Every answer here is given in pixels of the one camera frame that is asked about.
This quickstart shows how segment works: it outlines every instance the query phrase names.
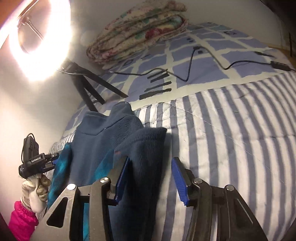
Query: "floral quilt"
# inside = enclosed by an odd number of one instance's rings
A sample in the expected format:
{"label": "floral quilt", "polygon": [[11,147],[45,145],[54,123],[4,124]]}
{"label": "floral quilt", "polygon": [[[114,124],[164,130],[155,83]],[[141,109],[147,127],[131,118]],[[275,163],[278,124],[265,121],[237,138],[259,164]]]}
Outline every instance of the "floral quilt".
{"label": "floral quilt", "polygon": [[98,64],[112,64],[135,52],[167,40],[188,26],[182,3],[147,0],[109,23],[88,47],[87,56]]}

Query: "navy fleece jacket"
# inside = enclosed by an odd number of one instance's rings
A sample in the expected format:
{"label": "navy fleece jacket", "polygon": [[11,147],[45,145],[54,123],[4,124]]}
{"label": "navy fleece jacket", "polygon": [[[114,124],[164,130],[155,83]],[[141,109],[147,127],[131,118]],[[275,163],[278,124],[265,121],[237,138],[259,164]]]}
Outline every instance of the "navy fleece jacket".
{"label": "navy fleece jacket", "polygon": [[90,185],[106,176],[121,156],[129,156],[132,165],[123,198],[109,207],[114,240],[151,240],[165,135],[165,128],[144,128],[127,102],[116,104],[109,116],[88,112],[57,162],[48,206],[68,183]]}

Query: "black plug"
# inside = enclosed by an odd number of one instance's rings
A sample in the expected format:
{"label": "black plug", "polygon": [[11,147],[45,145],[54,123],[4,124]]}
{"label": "black plug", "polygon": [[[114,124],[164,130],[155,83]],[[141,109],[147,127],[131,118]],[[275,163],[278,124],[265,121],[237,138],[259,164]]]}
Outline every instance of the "black plug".
{"label": "black plug", "polygon": [[270,65],[274,68],[274,69],[280,69],[280,70],[284,70],[287,72],[290,72],[292,69],[289,67],[289,65],[287,64],[283,64],[283,63],[279,63],[279,62],[275,62],[275,61],[271,61]]}
{"label": "black plug", "polygon": [[273,55],[271,55],[271,54],[261,53],[261,52],[257,52],[257,51],[254,51],[254,53],[256,53],[257,55],[261,55],[261,56],[267,56],[267,57],[274,58],[274,56],[273,56]]}

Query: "blue and white striped blanket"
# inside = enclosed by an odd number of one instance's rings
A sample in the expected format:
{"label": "blue and white striped blanket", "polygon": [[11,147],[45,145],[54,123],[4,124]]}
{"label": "blue and white striped blanket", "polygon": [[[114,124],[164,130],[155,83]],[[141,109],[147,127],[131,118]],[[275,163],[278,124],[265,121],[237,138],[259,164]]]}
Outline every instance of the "blue and white striped blanket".
{"label": "blue and white striped blanket", "polygon": [[[189,27],[112,70],[143,73],[161,67],[186,76],[192,47],[197,44],[213,51],[224,66],[242,59],[271,60],[254,51],[279,55],[244,33],[205,23]],[[168,129],[153,240],[181,241],[188,231],[192,209],[179,200],[170,169],[174,156],[210,185],[235,186],[268,239],[280,240],[296,215],[296,74],[256,64],[224,71],[209,53],[200,53],[193,57],[190,76],[187,83],[169,76],[153,84],[147,76],[104,76],[128,93],[125,101],[131,103],[143,125]],[[171,92],[139,100],[146,88],[166,81],[172,84],[156,90],[172,88]],[[107,101],[96,107],[108,114],[121,100],[101,86],[96,89]],[[51,153],[72,141],[86,111],[81,103]]]}
{"label": "blue and white striped blanket", "polygon": [[192,208],[171,175],[174,156],[210,185],[235,186],[268,239],[283,237],[296,216],[296,74],[150,104],[136,115],[144,126],[168,129],[153,240],[184,240],[190,223]]}

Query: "cotton work glove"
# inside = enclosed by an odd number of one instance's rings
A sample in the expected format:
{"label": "cotton work glove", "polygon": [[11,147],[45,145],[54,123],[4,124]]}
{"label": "cotton work glove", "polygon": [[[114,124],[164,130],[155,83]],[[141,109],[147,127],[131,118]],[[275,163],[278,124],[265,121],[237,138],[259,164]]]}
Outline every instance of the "cotton work glove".
{"label": "cotton work glove", "polygon": [[46,208],[50,180],[44,174],[36,174],[22,183],[22,205],[35,213]]}

